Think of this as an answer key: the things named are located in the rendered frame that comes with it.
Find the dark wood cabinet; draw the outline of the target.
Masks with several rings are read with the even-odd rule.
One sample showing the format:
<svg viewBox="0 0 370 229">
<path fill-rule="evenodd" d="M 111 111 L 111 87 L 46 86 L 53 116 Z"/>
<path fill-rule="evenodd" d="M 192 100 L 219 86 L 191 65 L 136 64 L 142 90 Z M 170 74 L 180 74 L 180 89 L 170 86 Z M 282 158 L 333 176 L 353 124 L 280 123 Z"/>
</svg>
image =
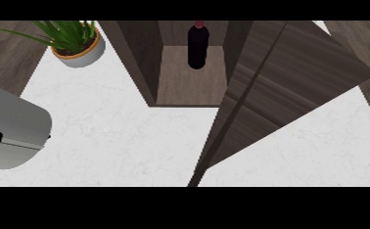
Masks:
<svg viewBox="0 0 370 229">
<path fill-rule="evenodd" d="M 101 27 L 151 107 L 217 108 L 252 23 L 208 21 L 205 66 L 188 65 L 192 21 L 102 21 Z"/>
</svg>

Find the white plant pot orange rim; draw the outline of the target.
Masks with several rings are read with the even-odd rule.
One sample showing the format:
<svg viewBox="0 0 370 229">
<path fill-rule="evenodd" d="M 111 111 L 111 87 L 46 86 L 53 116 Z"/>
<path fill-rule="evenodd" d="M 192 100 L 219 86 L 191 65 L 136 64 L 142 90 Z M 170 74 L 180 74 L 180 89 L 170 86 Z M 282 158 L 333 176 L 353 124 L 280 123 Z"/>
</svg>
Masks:
<svg viewBox="0 0 370 229">
<path fill-rule="evenodd" d="M 96 31 L 96 39 L 92 46 L 78 54 L 73 56 L 64 56 L 58 53 L 55 48 L 50 48 L 52 54 L 58 58 L 58 60 L 71 68 L 83 68 L 92 65 L 99 58 L 102 57 L 106 51 L 106 41 L 102 37 L 99 31 Z"/>
</svg>

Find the dark wine bottle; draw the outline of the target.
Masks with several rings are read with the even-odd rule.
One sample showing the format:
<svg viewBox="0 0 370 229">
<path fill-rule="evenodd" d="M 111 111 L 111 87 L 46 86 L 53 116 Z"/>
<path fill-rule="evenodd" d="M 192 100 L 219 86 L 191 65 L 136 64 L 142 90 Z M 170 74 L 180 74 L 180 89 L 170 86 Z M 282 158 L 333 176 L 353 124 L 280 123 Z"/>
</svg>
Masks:
<svg viewBox="0 0 370 229">
<path fill-rule="evenodd" d="M 188 64 L 193 69 L 205 66 L 210 32 L 204 21 L 196 21 L 188 32 Z"/>
</svg>

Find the green leafy plant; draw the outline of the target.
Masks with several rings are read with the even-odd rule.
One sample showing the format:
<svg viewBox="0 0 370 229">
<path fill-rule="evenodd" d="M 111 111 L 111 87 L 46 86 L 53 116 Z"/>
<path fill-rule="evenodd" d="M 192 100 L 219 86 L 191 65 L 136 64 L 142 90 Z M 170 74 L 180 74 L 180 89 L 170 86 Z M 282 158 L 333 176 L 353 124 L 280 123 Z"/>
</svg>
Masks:
<svg viewBox="0 0 370 229">
<path fill-rule="evenodd" d="M 28 35 L 0 28 L 0 31 L 20 35 L 48 45 L 61 56 L 74 56 L 86 52 L 99 40 L 95 21 L 33 21 L 42 34 Z"/>
</svg>

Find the dark wood cabinet door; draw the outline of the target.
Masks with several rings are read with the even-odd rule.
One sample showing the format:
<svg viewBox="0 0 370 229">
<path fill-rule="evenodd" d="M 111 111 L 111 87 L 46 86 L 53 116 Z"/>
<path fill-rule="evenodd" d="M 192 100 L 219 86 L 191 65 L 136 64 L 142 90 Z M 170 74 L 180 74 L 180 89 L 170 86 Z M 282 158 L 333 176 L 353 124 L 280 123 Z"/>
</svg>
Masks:
<svg viewBox="0 0 370 229">
<path fill-rule="evenodd" d="M 252 21 L 189 185 L 260 139 L 370 79 L 311 21 Z"/>
</svg>

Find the dark wood panel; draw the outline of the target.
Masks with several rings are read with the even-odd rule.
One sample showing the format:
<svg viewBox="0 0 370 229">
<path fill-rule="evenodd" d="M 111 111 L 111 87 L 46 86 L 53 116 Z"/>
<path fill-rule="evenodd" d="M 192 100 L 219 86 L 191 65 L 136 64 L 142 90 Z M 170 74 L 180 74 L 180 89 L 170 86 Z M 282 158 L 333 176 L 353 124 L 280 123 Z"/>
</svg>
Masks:
<svg viewBox="0 0 370 229">
<path fill-rule="evenodd" d="M 48 46 L 0 31 L 0 89 L 21 96 Z"/>
<path fill-rule="evenodd" d="M 370 21 L 325 21 L 335 43 L 353 59 L 357 85 L 370 106 Z"/>
</svg>

